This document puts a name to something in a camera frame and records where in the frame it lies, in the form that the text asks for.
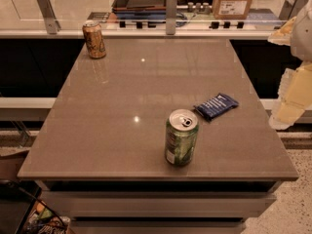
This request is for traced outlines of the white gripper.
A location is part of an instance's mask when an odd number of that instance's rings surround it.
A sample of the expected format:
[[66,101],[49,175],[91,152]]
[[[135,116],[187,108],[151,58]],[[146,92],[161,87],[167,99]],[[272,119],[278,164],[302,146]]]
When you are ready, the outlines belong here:
[[303,61],[296,70],[287,68],[282,75],[278,98],[274,101],[269,125],[275,130],[292,126],[312,105],[312,0],[274,31],[268,41],[291,45],[291,53]]

